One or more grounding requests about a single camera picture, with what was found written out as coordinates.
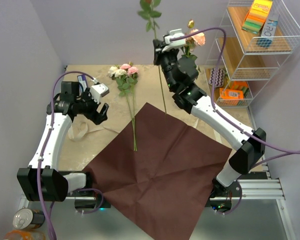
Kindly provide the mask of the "red wrapping paper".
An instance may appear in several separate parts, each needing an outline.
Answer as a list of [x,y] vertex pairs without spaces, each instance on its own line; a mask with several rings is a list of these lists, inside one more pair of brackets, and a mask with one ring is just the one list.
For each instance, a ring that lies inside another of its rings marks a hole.
[[146,103],[85,170],[155,240],[188,240],[231,149]]

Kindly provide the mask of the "cream ribbon gold lettering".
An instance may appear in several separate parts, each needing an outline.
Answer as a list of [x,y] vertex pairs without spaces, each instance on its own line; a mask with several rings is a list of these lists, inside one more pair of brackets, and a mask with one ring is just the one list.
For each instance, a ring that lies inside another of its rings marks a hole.
[[73,123],[67,134],[68,138],[73,142],[79,142],[81,141],[87,134],[102,131],[102,130],[108,130],[111,132],[114,132],[116,134],[119,134],[120,132],[117,130],[114,130],[109,127],[104,127],[102,125],[96,125],[93,128],[89,128],[89,125],[86,121],[80,121],[79,123]]

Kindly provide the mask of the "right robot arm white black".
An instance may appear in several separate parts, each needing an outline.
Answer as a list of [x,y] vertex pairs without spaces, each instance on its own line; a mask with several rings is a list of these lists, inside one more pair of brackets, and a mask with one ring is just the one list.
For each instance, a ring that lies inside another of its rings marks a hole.
[[154,60],[164,74],[175,104],[221,134],[235,150],[234,155],[225,163],[221,172],[213,179],[212,189],[217,196],[223,197],[231,190],[231,184],[240,176],[253,169],[265,153],[266,132],[253,130],[217,105],[195,84],[199,72],[191,58],[178,58],[178,48],[168,46],[164,41],[154,39]]

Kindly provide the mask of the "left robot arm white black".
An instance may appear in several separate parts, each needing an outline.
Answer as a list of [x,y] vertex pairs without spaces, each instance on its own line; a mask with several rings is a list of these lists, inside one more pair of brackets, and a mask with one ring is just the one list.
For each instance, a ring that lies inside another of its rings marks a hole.
[[89,196],[94,184],[88,173],[83,171],[59,171],[61,149],[72,126],[74,118],[85,116],[95,125],[108,119],[109,105],[98,107],[101,98],[109,93],[109,88],[97,82],[84,91],[79,82],[63,81],[61,91],[53,98],[46,109],[46,123],[39,146],[26,168],[17,172],[17,180],[27,200],[62,202],[67,195],[77,191],[82,196]]

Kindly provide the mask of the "peach rose stem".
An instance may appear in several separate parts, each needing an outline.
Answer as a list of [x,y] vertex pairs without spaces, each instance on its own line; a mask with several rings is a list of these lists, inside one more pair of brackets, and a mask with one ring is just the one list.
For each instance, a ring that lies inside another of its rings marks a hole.
[[[193,19],[190,19],[187,23],[188,32],[185,34],[192,34],[194,32],[198,32],[199,30],[195,28],[195,21]],[[204,33],[198,33],[194,36],[188,37],[186,39],[186,45],[181,48],[182,50],[182,57],[187,57],[192,59],[193,61],[196,61],[198,58],[195,54],[192,52],[196,47],[204,46],[206,43],[206,37]]]

